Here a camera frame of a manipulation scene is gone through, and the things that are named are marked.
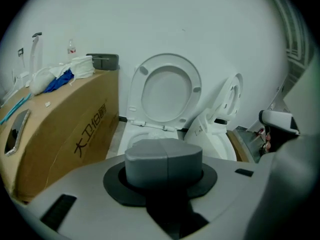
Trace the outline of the white cloth bundle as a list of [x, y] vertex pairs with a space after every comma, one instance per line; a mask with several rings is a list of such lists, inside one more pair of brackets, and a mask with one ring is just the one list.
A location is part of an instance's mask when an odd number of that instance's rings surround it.
[[32, 95], [36, 96], [43, 93], [48, 85], [56, 78], [50, 69], [50, 67], [44, 67], [33, 75], [29, 84], [29, 91]]

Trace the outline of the black smartphone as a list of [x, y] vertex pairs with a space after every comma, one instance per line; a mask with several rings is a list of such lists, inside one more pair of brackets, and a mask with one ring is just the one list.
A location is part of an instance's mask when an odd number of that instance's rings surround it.
[[10, 128], [8, 136], [6, 138], [5, 147], [4, 147], [4, 155], [5, 156], [9, 157], [17, 152], [19, 145], [20, 145], [20, 142], [21, 142], [24, 128], [26, 126], [26, 123], [27, 123], [27, 120], [28, 120], [30, 114], [31, 114], [31, 110], [26, 109], [26, 110], [20, 112], [16, 116], [16, 118]]

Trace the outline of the clear plastic bottle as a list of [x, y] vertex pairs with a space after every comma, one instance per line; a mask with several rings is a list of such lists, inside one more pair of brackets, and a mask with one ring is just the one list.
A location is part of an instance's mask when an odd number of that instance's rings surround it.
[[71, 61], [73, 58], [77, 56], [77, 49], [74, 40], [71, 38], [68, 41], [68, 46], [67, 46], [67, 58], [68, 61]]

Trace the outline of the teal plastic stick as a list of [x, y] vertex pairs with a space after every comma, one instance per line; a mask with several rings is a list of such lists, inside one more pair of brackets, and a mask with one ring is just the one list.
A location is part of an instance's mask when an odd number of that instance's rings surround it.
[[23, 104], [25, 98], [22, 98], [19, 100], [12, 108], [11, 110], [4, 116], [4, 118], [0, 121], [0, 125], [2, 125], [4, 122], [6, 122], [10, 116]]
[[31, 93], [29, 93], [26, 97], [23, 97], [20, 101], [18, 101], [12, 108], [11, 110], [6, 114], [4, 117], [5, 120], [7, 120], [18, 108], [20, 108], [30, 97]]

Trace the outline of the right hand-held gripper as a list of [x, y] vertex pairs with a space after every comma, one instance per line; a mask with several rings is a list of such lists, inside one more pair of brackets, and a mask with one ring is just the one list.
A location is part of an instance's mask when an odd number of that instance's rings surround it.
[[288, 112], [262, 110], [274, 152], [258, 207], [259, 240], [309, 240], [320, 215], [320, 133], [302, 132]]

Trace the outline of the white toilet paper roll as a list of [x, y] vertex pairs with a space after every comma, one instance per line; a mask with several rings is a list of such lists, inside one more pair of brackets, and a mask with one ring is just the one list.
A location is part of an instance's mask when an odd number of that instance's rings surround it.
[[91, 77], [95, 72], [93, 57], [91, 55], [85, 55], [73, 58], [71, 60], [70, 70], [75, 79]]

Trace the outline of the blue cloth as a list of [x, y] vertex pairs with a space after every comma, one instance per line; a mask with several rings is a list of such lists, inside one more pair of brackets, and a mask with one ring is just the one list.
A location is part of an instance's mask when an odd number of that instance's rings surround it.
[[51, 93], [56, 91], [63, 85], [66, 85], [70, 80], [74, 78], [74, 74], [72, 73], [71, 69], [69, 68], [66, 70], [62, 76], [55, 78], [50, 82], [50, 84], [45, 88], [43, 93]]

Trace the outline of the large brown cardboard box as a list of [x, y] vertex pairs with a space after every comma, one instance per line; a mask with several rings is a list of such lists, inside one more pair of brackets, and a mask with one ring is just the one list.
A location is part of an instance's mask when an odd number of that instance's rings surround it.
[[[30, 109], [16, 153], [5, 156], [10, 128]], [[70, 171], [107, 156], [119, 123], [119, 72], [96, 70], [29, 98], [0, 125], [0, 177], [8, 194], [30, 202]]]

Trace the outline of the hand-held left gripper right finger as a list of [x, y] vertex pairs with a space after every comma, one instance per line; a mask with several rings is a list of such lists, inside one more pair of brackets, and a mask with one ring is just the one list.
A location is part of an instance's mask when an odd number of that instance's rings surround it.
[[189, 187], [202, 177], [203, 149], [175, 138], [161, 140], [167, 155], [169, 187]]

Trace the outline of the white oval smart toilet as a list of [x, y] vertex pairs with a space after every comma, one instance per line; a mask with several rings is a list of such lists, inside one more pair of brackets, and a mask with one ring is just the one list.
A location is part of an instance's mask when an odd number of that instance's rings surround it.
[[193, 120], [184, 141], [200, 146], [204, 156], [236, 161], [227, 128], [239, 112], [242, 91], [243, 77], [240, 73], [230, 75], [219, 84], [206, 97], [203, 110]]

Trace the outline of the white slim-seat toilet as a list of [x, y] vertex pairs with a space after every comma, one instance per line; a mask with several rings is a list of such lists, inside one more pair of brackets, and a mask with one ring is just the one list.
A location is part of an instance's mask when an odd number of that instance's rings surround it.
[[32, 46], [29, 57], [29, 76], [30, 80], [36, 72], [42, 68], [43, 64], [43, 33], [37, 32], [32, 36]]

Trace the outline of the crumpled white tissue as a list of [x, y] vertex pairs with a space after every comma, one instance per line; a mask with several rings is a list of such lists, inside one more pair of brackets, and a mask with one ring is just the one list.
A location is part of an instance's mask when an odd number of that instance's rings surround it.
[[71, 68], [71, 63], [60, 63], [58, 66], [50, 67], [49, 71], [56, 79], [60, 78], [66, 71]]

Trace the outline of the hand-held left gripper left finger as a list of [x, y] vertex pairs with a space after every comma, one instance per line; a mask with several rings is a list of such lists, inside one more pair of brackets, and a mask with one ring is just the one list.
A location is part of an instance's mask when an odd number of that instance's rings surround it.
[[160, 139], [143, 139], [124, 152], [127, 182], [135, 188], [168, 186], [168, 155]]

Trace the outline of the white square-tank toilet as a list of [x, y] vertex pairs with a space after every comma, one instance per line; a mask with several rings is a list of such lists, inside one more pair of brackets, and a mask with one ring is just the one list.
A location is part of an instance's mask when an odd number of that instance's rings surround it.
[[183, 56], [162, 53], [138, 65], [131, 80], [127, 122], [118, 155], [143, 139], [177, 139], [201, 92], [201, 76], [196, 66]]

